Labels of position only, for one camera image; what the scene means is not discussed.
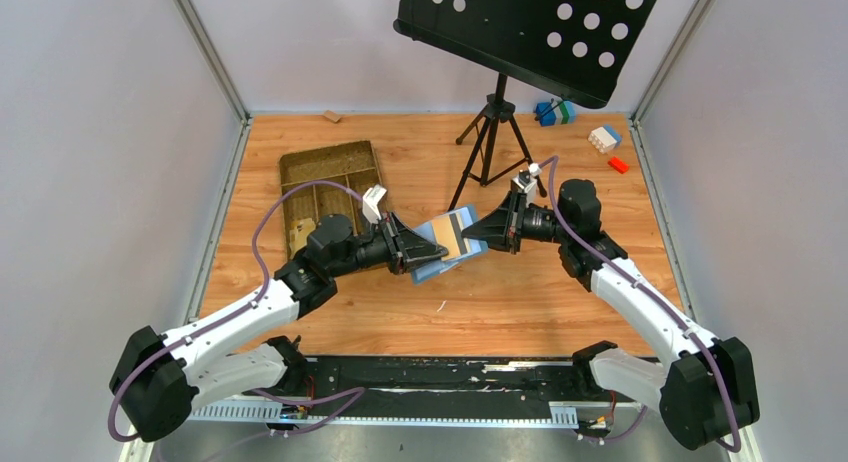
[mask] wooden table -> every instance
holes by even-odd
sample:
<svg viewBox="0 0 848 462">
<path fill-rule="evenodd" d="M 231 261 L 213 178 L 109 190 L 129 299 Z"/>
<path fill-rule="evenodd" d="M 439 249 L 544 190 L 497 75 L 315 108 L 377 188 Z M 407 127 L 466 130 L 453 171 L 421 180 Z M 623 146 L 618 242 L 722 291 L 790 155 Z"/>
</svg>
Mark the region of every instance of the wooden table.
<svg viewBox="0 0 848 462">
<path fill-rule="evenodd" d="M 371 140 L 395 212 L 415 227 L 447 209 L 474 145 L 473 133 L 462 146 L 454 140 L 472 117 L 357 115 L 345 116 L 338 124 L 317 115 L 257 117 L 201 315 L 261 283 L 250 238 L 280 196 L 277 162 L 281 155 Z M 568 178 L 595 182 L 603 203 L 604 229 L 629 252 L 648 280 L 679 305 L 624 116 L 580 115 L 575 124 L 556 127 L 539 127 L 529 115 L 516 117 L 535 160 L 560 156 L 557 187 Z M 603 124 L 612 125 L 624 137 L 614 155 L 630 165 L 625 175 L 611 169 L 610 156 L 601 155 L 587 141 L 589 132 Z M 492 173 L 521 157 L 512 131 L 502 129 Z M 547 172 L 544 181 L 547 185 Z M 486 188 L 469 180 L 460 205 L 473 203 L 484 216 L 500 204 L 508 187 L 508 177 Z M 272 272 L 284 258 L 281 219 L 273 217 L 260 238 Z M 393 276 L 385 270 L 351 274 L 337 282 L 339 293 L 322 308 L 265 334 L 249 347 L 271 336 L 301 334 L 305 354 L 568 355 L 603 339 L 634 355 L 652 353 L 623 318 L 565 273 L 553 244 L 526 241 L 518 255 L 489 251 L 420 286 L 414 286 L 408 275 Z"/>
</svg>

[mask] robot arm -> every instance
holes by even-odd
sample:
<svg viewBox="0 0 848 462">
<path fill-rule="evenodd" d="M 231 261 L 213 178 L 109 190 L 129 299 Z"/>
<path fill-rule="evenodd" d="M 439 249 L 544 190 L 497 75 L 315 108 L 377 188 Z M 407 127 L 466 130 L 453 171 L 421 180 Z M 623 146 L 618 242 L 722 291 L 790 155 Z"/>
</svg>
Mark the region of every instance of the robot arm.
<svg viewBox="0 0 848 462">
<path fill-rule="evenodd" d="M 306 367 L 298 341 L 277 337 L 250 352 L 227 354 L 323 305 L 337 292 L 335 277 L 381 263 L 393 274 L 403 274 L 447 255 L 446 248 L 407 228 L 394 213 L 378 219 L 375 210 L 376 204 L 366 204 L 366 215 L 376 223 L 361 235 L 354 235 L 351 221 L 343 215 L 322 217 L 306 247 L 274 273 L 262 299 L 255 300 L 257 288 L 196 322 L 161 334 L 149 326 L 133 334 L 112 376 L 113 394 L 152 354 L 173 341 L 186 341 L 142 372 L 121 400 L 142 440 L 161 439 L 194 410 L 230 395 L 278 384 L 296 388 Z M 244 312 L 216 324 L 239 310 Z M 209 326 L 214 328 L 192 337 Z"/>
<path fill-rule="evenodd" d="M 688 325 L 681 330 L 666 310 L 638 288 L 659 293 L 645 280 L 627 253 L 601 230 L 601 203 L 594 184 L 568 180 L 560 186 L 557 207 L 570 228 L 637 284 L 589 253 L 559 225 L 553 210 L 529 202 L 531 171 L 513 179 L 513 190 L 494 212 L 463 230 L 466 238 L 485 240 L 494 250 L 517 253 L 524 238 L 559 244 L 563 268 L 587 291 L 610 304 L 654 350 L 660 365 L 628 355 L 611 342 L 600 342 L 574 354 L 578 384 L 587 393 L 620 392 L 662 415 L 666 427 L 684 447 L 695 449 L 730 433 L 721 397 L 709 366 L 690 339 L 697 334 L 724 375 L 740 427 L 759 419 L 753 363 L 748 348 L 736 338 L 720 340 L 690 320 L 665 297 L 666 309 Z"/>
</svg>

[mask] perforated panel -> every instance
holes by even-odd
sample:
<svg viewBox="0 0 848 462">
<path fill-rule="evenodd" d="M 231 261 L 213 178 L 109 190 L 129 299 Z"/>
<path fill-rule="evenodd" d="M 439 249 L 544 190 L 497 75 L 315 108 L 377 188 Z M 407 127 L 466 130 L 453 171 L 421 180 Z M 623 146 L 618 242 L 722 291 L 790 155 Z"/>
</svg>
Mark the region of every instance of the perforated panel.
<svg viewBox="0 0 848 462">
<path fill-rule="evenodd" d="M 656 0 L 401 0 L 395 30 L 588 108 L 609 101 Z"/>
</svg>

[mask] small wooden piece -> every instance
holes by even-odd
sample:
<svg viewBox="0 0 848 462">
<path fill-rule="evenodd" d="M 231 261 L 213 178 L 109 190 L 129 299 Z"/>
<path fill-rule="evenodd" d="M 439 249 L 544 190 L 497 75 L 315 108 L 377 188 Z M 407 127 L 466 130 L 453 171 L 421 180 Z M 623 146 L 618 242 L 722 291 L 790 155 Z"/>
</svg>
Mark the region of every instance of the small wooden piece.
<svg viewBox="0 0 848 462">
<path fill-rule="evenodd" d="M 306 237 L 313 230 L 315 230 L 315 221 L 312 219 L 300 219 L 295 222 L 294 228 L 289 231 L 289 247 L 292 254 L 306 247 Z"/>
<path fill-rule="evenodd" d="M 333 112 L 332 110 L 328 110 L 324 112 L 324 117 L 327 118 L 330 122 L 334 124 L 338 124 L 340 120 L 342 120 L 342 116 Z"/>
</svg>

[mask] black music stand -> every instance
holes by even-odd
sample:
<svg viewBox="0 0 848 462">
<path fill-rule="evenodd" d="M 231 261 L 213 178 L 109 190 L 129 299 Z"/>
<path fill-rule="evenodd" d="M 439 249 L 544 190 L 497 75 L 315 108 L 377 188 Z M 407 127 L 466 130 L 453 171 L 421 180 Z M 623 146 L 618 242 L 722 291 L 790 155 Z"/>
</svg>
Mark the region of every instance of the black music stand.
<svg viewBox="0 0 848 462">
<path fill-rule="evenodd" d="M 486 120 L 451 209 L 470 177 L 486 186 L 532 157 L 504 100 L 507 77 L 590 109 L 606 106 L 656 0 L 400 0 L 395 30 L 498 72 L 494 94 L 457 144 Z M 524 159 L 489 178 L 499 123 L 509 122 Z M 486 138 L 485 150 L 482 149 Z M 471 174 L 483 152 L 483 172 Z"/>
</svg>

